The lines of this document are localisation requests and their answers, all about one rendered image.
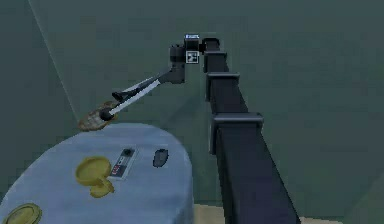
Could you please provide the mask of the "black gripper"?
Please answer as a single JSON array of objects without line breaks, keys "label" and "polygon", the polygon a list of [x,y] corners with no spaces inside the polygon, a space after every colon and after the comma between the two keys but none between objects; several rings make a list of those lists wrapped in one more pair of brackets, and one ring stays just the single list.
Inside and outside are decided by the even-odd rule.
[{"label": "black gripper", "polygon": [[105,108],[99,112],[99,116],[104,121],[110,121],[114,116],[123,109],[133,104],[153,89],[160,82],[181,84],[185,82],[185,48],[183,45],[172,45],[169,49],[169,69],[159,77],[159,80],[154,77],[145,79],[123,91],[113,92],[112,97],[117,101],[123,101],[113,108]]}]

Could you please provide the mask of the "round blue dining table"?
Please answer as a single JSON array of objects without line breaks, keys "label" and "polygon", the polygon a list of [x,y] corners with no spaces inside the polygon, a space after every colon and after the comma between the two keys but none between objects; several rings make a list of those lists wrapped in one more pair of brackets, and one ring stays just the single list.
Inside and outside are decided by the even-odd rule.
[{"label": "round blue dining table", "polygon": [[[94,198],[77,183],[75,170],[91,156],[114,164],[123,149],[138,155],[124,180],[110,179],[115,191]],[[153,166],[155,152],[166,149],[164,166]],[[44,152],[14,182],[0,203],[0,224],[14,208],[34,203],[38,224],[193,224],[192,166],[184,146],[160,128],[112,124],[79,133]]]}]

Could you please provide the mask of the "grey remote control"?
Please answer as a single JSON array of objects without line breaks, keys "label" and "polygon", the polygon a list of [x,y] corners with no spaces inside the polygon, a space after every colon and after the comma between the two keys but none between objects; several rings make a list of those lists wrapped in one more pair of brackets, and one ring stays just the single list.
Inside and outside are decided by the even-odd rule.
[{"label": "grey remote control", "polygon": [[116,162],[112,167],[112,170],[109,174],[109,178],[112,180],[118,180],[118,181],[124,180],[127,177],[137,155],[138,155],[137,149],[134,149],[134,148],[123,149],[120,156],[118,157],[118,159],[116,160]]}]

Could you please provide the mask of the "small dark grey object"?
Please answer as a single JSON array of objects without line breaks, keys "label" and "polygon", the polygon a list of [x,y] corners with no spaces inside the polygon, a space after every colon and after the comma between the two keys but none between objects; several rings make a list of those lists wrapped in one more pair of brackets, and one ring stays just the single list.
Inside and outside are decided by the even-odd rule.
[{"label": "small dark grey object", "polygon": [[166,149],[157,150],[153,158],[153,166],[156,168],[164,166],[168,160],[168,157],[169,157],[169,154]]}]

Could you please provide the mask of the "yellow bowl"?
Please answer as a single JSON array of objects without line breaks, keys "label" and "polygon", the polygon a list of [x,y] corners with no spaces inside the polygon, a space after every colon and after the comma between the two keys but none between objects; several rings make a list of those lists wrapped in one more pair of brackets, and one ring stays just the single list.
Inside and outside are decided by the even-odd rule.
[{"label": "yellow bowl", "polygon": [[111,171],[110,161],[104,156],[84,158],[75,170],[76,181],[83,186],[101,185]]}]

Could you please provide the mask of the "small yellow dish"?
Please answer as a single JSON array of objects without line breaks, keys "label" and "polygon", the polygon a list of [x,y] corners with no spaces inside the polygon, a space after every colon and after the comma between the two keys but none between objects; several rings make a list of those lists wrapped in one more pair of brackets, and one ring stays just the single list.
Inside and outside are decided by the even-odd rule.
[{"label": "small yellow dish", "polygon": [[103,179],[100,184],[96,184],[90,187],[90,195],[94,198],[104,197],[109,193],[113,193],[114,191],[114,186],[107,179]]}]

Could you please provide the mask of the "yellow plate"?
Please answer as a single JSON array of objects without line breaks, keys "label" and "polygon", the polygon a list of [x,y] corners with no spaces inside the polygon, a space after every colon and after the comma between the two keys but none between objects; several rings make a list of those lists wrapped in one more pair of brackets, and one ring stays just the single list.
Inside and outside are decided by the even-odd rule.
[{"label": "yellow plate", "polygon": [[41,217],[42,210],[38,205],[26,203],[9,212],[2,224],[38,224]]}]

